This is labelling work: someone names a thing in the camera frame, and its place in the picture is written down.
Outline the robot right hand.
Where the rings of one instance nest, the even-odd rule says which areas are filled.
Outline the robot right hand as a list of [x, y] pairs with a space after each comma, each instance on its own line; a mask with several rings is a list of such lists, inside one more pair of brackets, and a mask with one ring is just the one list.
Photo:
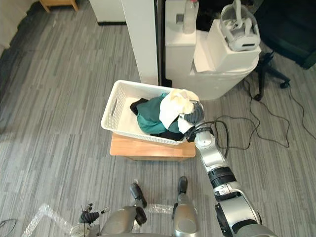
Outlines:
[[200, 102], [196, 101], [193, 103], [194, 110], [190, 114], [184, 115], [184, 120], [192, 125], [197, 125], [204, 121], [203, 106]]

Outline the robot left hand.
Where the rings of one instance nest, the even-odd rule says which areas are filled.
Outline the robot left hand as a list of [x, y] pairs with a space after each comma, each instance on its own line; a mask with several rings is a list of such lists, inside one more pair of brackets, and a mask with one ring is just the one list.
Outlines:
[[81, 210], [78, 223], [79, 224], [89, 224], [91, 225], [95, 222], [101, 215], [106, 214], [110, 211], [110, 207], [107, 206], [99, 211], [92, 212], [93, 203], [89, 203], [85, 209]]

